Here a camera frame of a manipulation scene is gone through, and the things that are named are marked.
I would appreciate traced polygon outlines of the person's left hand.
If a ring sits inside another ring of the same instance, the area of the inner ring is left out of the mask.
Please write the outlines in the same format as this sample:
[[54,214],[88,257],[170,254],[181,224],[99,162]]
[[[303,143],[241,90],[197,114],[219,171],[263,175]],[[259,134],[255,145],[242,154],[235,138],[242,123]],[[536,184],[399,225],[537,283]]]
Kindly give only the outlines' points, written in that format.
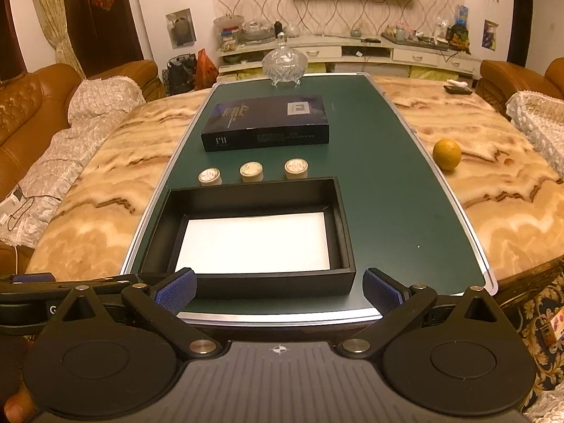
[[8,423],[26,423],[37,415],[38,408],[31,398],[31,394],[24,384],[10,396],[3,408]]

